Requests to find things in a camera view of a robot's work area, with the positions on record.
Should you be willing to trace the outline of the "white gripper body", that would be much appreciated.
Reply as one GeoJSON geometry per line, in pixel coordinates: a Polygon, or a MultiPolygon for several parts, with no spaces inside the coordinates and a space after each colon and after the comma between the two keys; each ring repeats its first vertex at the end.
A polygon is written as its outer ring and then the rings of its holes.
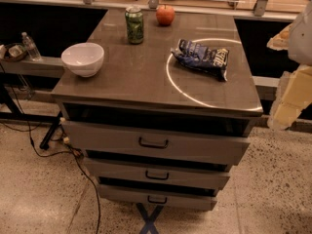
{"type": "Polygon", "coordinates": [[[299,64],[312,64],[312,12],[303,11],[293,21],[290,30],[289,58],[299,64]]]}

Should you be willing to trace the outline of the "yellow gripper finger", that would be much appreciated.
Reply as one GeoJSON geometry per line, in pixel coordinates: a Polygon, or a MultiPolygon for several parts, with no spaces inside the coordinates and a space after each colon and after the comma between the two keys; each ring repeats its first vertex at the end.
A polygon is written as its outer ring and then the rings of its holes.
{"type": "Polygon", "coordinates": [[[291,27],[292,26],[289,24],[274,37],[270,38],[266,47],[275,51],[286,50],[289,47],[289,36],[291,27]]]}
{"type": "Polygon", "coordinates": [[[285,71],[279,80],[276,98],[267,125],[272,130],[285,130],[312,103],[312,67],[301,65],[294,72],[285,71]]]}

